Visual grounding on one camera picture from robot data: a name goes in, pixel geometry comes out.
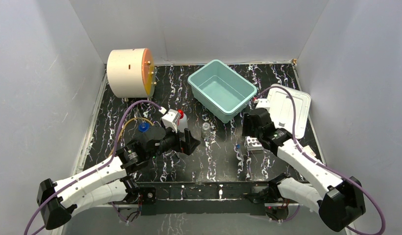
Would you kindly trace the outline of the blue capped tube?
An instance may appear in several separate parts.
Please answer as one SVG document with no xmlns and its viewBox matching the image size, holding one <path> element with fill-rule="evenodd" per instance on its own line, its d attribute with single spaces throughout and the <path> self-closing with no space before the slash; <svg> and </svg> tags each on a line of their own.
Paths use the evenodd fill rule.
<svg viewBox="0 0 402 235">
<path fill-rule="evenodd" d="M 239 144 L 236 144 L 236 157 L 239 161 L 243 161 L 243 153 Z"/>
</svg>

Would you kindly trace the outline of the clear acrylic test tube rack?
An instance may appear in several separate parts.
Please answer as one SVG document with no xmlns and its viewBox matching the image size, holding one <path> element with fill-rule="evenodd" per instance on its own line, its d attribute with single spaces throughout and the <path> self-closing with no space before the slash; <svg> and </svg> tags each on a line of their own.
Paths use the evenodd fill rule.
<svg viewBox="0 0 402 235">
<path fill-rule="evenodd" d="M 264 150 L 262 144 L 258 141 L 257 138 L 246 137 L 245 138 L 245 147 L 248 151 L 261 151 Z"/>
</svg>

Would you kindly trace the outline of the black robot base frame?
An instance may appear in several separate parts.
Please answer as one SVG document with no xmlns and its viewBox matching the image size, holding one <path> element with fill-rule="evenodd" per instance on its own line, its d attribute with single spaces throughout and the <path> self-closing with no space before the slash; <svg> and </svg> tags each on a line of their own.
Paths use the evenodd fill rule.
<svg viewBox="0 0 402 235">
<path fill-rule="evenodd" d="M 172 213 L 243 213 L 279 223 L 293 219 L 298 203 L 275 198 L 268 186 L 268 182 L 141 182 L 127 186 L 123 197 L 112 204 L 137 209 L 126 218 L 129 222 L 139 215 Z"/>
</svg>

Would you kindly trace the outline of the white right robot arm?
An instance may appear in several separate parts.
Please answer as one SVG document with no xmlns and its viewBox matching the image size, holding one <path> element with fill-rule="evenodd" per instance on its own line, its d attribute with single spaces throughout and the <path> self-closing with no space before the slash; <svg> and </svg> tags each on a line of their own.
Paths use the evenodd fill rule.
<svg viewBox="0 0 402 235">
<path fill-rule="evenodd" d="M 270 180 L 259 195 L 269 196 L 276 203 L 292 199 L 317 212 L 325 225 L 335 232 L 365 214 L 364 196 L 358 189 L 360 181 L 355 177 L 347 181 L 318 166 L 315 158 L 307 159 L 293 135 L 284 128 L 276 128 L 266 109 L 254 109 L 244 115 L 242 135 L 256 138 L 264 149 L 287 162 L 310 183 L 300 183 L 282 173 Z"/>
</svg>

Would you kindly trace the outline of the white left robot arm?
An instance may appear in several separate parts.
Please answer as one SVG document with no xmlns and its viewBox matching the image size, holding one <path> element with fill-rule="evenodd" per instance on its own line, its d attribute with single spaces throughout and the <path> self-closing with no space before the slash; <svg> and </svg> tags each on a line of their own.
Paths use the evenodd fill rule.
<svg viewBox="0 0 402 235">
<path fill-rule="evenodd" d="M 191 155 L 199 144 L 188 128 L 180 132 L 151 125 L 94 167 L 64 180 L 42 181 L 37 203 L 45 229 L 59 228 L 78 213 L 95 206 L 119 201 L 137 202 L 142 192 L 132 182 L 133 173 L 170 150 Z"/>
</svg>

